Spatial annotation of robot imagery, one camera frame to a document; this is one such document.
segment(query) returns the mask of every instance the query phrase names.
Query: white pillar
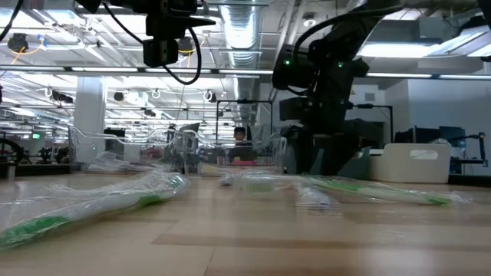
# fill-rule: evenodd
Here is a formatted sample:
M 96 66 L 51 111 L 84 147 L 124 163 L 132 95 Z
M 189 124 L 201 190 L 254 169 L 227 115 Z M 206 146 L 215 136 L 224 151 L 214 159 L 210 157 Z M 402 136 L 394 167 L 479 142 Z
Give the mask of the white pillar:
M 79 77 L 75 100 L 74 126 L 82 132 L 104 133 L 107 89 L 102 77 Z M 72 133 L 77 162 L 90 163 L 105 151 L 104 139 L 88 139 Z
M 92 133 L 104 132 L 107 89 L 102 77 L 78 77 L 74 126 Z

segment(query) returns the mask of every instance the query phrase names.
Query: person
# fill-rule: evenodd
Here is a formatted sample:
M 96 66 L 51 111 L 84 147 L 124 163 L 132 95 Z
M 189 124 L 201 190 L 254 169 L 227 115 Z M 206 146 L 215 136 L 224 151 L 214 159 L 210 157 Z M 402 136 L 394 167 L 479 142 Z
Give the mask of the person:
M 233 137 L 236 140 L 236 146 L 230 150 L 230 162 L 233 163 L 236 158 L 241 161 L 253 161 L 255 153 L 252 143 L 246 141 L 246 129 L 240 126 L 236 127 L 233 130 Z

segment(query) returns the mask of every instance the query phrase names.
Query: wood grain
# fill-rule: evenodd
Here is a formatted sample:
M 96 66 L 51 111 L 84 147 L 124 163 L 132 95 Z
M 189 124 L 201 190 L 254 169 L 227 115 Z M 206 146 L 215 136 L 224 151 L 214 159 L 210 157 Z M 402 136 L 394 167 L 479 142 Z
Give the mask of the wood grain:
M 89 189 L 122 179 L 36 177 L 18 184 Z M 191 189 L 164 204 L 0 252 L 0 275 L 491 275 L 488 189 L 396 184 L 464 191 L 478 200 L 421 206 L 340 195 L 340 205 L 312 209 L 291 191 L 248 195 L 218 186 L 216 178 L 191 180 Z

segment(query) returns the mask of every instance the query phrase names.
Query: clear plastic container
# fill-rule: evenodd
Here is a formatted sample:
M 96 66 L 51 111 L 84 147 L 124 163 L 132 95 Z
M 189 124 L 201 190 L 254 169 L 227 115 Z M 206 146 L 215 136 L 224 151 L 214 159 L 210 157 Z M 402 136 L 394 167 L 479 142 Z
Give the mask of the clear plastic container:
M 146 137 L 118 137 L 89 133 L 70 127 L 72 172 L 140 173 L 154 169 L 163 172 L 184 170 L 184 147 L 192 142 L 185 133 L 157 129 Z
M 261 142 L 208 140 L 194 133 L 194 141 L 186 151 L 186 174 L 223 176 L 243 170 L 282 173 L 286 139 L 273 134 Z

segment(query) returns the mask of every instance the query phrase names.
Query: clear plastic bag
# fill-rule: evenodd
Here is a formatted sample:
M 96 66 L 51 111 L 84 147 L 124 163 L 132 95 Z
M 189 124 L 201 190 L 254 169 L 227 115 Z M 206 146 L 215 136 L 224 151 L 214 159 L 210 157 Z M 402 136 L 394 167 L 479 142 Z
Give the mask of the clear plastic bag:
M 4 191 L 8 201 L 0 203 L 0 249 L 99 214 L 165 201 L 188 186 L 184 176 L 157 170 L 98 189 L 12 185 Z
M 236 184 L 240 183 L 240 188 L 246 193 L 257 191 L 274 192 L 275 190 L 286 186 L 301 184 L 324 193 L 329 193 L 329 195 L 341 193 L 350 196 L 358 196 L 370 201 L 384 200 L 421 205 L 449 205 L 455 202 L 472 201 L 471 199 L 455 194 L 397 189 L 376 182 L 347 179 L 337 176 L 283 176 L 243 172 L 230 177 L 234 179 Z

